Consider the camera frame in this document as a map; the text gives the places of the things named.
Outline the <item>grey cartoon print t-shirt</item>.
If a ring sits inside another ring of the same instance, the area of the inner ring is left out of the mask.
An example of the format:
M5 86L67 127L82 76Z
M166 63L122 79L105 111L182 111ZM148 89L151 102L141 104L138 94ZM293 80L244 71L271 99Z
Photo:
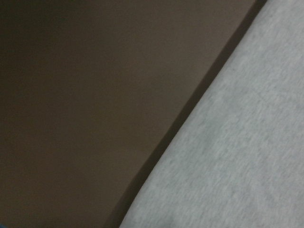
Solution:
M304 225L304 3L269 0L134 199L123 228Z

